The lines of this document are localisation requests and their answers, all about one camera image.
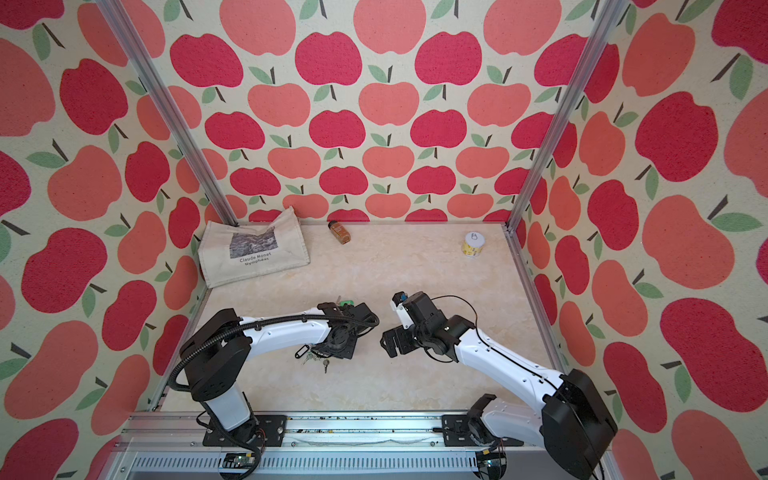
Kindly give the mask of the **metal key organizer plate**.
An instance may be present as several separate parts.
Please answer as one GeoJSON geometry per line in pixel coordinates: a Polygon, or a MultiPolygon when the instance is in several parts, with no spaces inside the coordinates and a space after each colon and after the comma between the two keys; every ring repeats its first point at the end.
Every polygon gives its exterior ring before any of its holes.
{"type": "Polygon", "coordinates": [[[314,365],[322,368],[322,372],[326,374],[330,366],[330,357],[322,356],[309,351],[302,360],[303,365],[314,365]]]}

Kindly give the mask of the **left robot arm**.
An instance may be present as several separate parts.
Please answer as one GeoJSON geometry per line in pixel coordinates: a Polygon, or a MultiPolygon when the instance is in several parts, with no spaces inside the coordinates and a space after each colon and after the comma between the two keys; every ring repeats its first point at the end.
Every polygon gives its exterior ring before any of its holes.
{"type": "Polygon", "coordinates": [[[273,317],[218,311],[181,347],[168,387],[187,393],[209,415],[204,428],[226,446],[263,448],[266,432],[238,385],[243,366],[260,355],[296,347],[321,359],[349,360],[358,339],[373,331],[379,318],[359,305],[320,303],[309,310],[273,317]]]}

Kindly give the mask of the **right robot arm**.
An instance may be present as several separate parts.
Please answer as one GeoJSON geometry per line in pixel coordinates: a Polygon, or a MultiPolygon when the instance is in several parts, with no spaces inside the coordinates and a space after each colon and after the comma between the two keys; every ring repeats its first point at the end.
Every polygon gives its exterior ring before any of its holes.
{"type": "Polygon", "coordinates": [[[457,436],[491,448],[514,439],[544,448],[576,479],[603,475],[602,457],[618,427],[585,372],[562,373],[530,361],[494,341],[475,322],[447,317],[422,291],[397,292],[390,305],[401,322],[380,341],[390,357],[422,350],[440,363],[460,364],[490,377],[528,407],[521,413],[485,394],[454,428],[457,436]]]}

